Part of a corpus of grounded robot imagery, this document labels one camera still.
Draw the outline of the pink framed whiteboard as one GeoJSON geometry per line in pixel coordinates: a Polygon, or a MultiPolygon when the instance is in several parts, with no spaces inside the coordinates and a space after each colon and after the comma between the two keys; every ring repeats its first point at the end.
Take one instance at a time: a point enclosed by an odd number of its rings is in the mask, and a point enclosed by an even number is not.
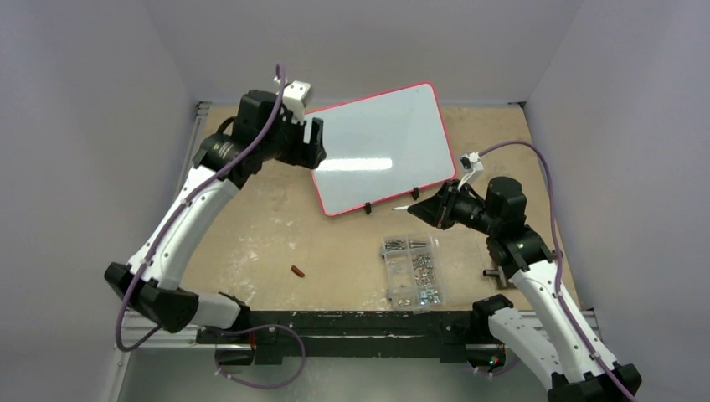
{"type": "Polygon", "coordinates": [[[307,112],[327,157],[313,173],[329,217],[435,186],[456,174],[434,86],[421,82],[307,112]]]}

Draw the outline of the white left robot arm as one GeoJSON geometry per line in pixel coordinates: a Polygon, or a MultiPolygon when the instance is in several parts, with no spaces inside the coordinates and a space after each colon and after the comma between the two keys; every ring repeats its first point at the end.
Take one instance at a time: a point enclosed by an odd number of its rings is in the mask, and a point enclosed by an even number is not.
{"type": "Polygon", "coordinates": [[[278,93],[251,90],[236,116],[203,139],[180,194],[159,227],[127,263],[112,263],[105,279],[123,303],[175,333],[187,325],[216,327],[228,342],[247,337],[245,307],[224,294],[199,294],[181,287],[193,252],[220,211],[257,174],[276,160],[313,170],[325,159],[323,121],[307,121],[311,94],[296,82],[278,93]]]}

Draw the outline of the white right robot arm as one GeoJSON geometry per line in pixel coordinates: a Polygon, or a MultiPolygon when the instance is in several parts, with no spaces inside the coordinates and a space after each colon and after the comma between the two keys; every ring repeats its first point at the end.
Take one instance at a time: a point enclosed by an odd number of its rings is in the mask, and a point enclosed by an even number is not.
{"type": "Polygon", "coordinates": [[[527,224],[526,207],[517,180],[495,177],[484,197],[450,180],[406,210],[436,229],[461,224],[486,236],[492,261],[529,302],[544,331],[525,328],[512,302],[495,295],[473,304],[471,332],[509,347],[536,375],[549,401],[635,400],[640,373],[633,364],[620,363],[567,301],[559,256],[527,224]]]}

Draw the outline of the brown marker cap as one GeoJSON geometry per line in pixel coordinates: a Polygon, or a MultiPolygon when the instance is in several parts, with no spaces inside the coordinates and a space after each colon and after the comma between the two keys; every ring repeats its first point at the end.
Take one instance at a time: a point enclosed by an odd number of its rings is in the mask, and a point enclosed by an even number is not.
{"type": "Polygon", "coordinates": [[[293,266],[291,267],[291,271],[292,271],[296,276],[298,276],[298,277],[300,277],[300,278],[304,278],[304,277],[306,276],[306,274],[305,274],[300,268],[298,268],[296,265],[293,265],[293,266]]]}

